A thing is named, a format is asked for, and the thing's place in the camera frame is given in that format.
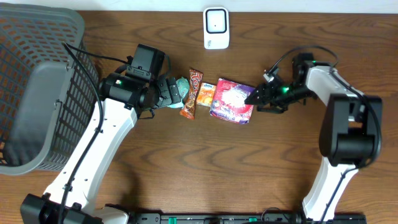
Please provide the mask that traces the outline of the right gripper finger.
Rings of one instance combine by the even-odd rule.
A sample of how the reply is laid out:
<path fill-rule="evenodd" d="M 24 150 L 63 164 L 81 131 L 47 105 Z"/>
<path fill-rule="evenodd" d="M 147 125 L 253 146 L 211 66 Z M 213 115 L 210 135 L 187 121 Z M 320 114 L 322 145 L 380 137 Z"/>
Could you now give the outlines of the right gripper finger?
<path fill-rule="evenodd" d="M 279 106 L 265 107 L 265 106 L 260 106 L 260 105 L 257 106 L 257 111 L 264 112 L 264 113 L 282 114 L 287 110 L 288 110 L 288 107 L 279 107 Z"/>
<path fill-rule="evenodd" d="M 245 104 L 247 105 L 264 105 L 268 100 L 268 95 L 266 93 L 267 85 L 261 83 L 258 85 L 253 92 L 245 99 Z"/>

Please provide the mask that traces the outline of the mint green wipes pack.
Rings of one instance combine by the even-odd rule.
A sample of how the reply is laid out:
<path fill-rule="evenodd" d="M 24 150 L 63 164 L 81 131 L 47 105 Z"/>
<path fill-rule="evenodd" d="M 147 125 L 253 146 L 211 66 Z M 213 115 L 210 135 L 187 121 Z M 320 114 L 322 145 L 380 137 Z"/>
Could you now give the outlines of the mint green wipes pack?
<path fill-rule="evenodd" d="M 189 91 L 189 82 L 186 78 L 182 77 L 177 80 L 177 87 L 178 87 L 178 92 L 180 95 L 180 102 L 169 105 L 169 108 L 183 108 L 184 103 L 183 100 L 185 99 L 188 91 Z"/>

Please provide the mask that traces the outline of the orange chocolate bar wrapper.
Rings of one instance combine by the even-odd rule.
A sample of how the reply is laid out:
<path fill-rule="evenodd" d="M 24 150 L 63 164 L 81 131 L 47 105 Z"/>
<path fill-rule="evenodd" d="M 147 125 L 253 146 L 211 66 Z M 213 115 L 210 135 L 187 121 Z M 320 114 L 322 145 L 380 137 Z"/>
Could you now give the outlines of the orange chocolate bar wrapper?
<path fill-rule="evenodd" d="M 190 69 L 188 98 L 184 104 L 184 107 L 180 110 L 180 115 L 188 119 L 195 119 L 195 102 L 200 90 L 202 78 L 202 72 L 195 69 Z"/>

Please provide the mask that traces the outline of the red purple snack packet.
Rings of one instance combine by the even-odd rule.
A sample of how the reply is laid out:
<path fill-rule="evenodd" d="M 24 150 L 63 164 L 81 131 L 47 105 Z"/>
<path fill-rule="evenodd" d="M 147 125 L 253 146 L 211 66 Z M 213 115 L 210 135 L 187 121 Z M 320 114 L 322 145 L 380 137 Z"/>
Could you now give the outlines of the red purple snack packet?
<path fill-rule="evenodd" d="M 238 124 L 247 124 L 251 119 L 253 105 L 245 104 L 254 88 L 219 78 L 210 106 L 210 114 L 216 118 Z"/>

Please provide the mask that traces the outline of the orange tissue pack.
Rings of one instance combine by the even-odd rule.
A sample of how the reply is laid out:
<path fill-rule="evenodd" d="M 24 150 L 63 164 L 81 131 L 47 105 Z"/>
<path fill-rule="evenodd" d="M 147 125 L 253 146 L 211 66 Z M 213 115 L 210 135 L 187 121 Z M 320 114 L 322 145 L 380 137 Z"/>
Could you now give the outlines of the orange tissue pack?
<path fill-rule="evenodd" d="M 213 101 L 215 90 L 216 85 L 202 83 L 197 96 L 197 104 L 210 107 Z"/>

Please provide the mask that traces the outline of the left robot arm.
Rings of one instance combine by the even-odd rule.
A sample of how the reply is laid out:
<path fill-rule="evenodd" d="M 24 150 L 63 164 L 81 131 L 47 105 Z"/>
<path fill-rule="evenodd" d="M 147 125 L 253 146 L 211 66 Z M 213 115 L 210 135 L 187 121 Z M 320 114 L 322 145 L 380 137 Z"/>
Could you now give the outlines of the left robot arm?
<path fill-rule="evenodd" d="M 24 223 L 128 223 L 129 211 L 116 205 L 96 210 L 103 177 L 123 139 L 144 111 L 180 102 L 168 73 L 111 73 L 99 85 L 100 100 L 73 154 L 43 196 L 29 194 L 21 205 Z"/>

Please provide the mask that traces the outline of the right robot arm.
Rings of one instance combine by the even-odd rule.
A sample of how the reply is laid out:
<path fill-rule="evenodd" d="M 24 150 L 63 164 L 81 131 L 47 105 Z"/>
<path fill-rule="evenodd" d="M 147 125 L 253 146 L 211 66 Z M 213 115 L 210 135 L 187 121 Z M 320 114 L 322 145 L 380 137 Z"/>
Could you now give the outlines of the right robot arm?
<path fill-rule="evenodd" d="M 326 106 L 318 145 L 322 155 L 312 188 L 300 214 L 288 223 L 333 223 L 335 208 L 350 180 L 380 155 L 382 100 L 352 87 L 335 65 L 311 53 L 292 59 L 293 82 L 285 84 L 274 64 L 264 73 L 265 83 L 246 98 L 258 111 L 282 114 L 289 105 L 318 98 Z"/>

